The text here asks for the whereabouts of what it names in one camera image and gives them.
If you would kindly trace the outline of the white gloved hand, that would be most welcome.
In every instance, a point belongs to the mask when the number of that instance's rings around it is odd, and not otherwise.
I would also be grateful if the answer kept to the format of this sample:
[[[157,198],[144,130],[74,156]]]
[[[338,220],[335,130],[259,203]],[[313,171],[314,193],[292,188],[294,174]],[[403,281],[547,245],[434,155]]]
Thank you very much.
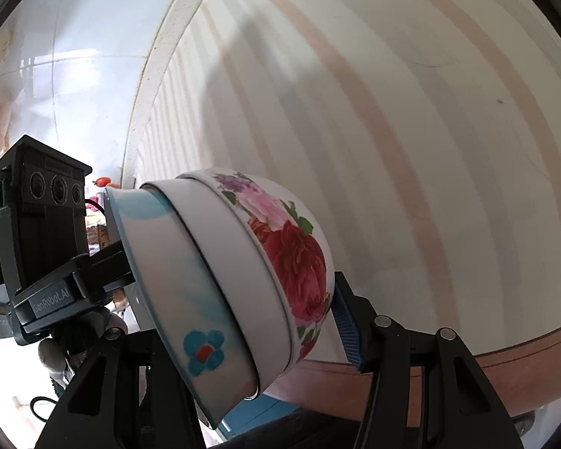
[[[123,319],[107,308],[101,308],[65,321],[39,343],[40,363],[48,370],[57,396],[64,393],[88,351],[108,329],[121,329],[128,333]]]

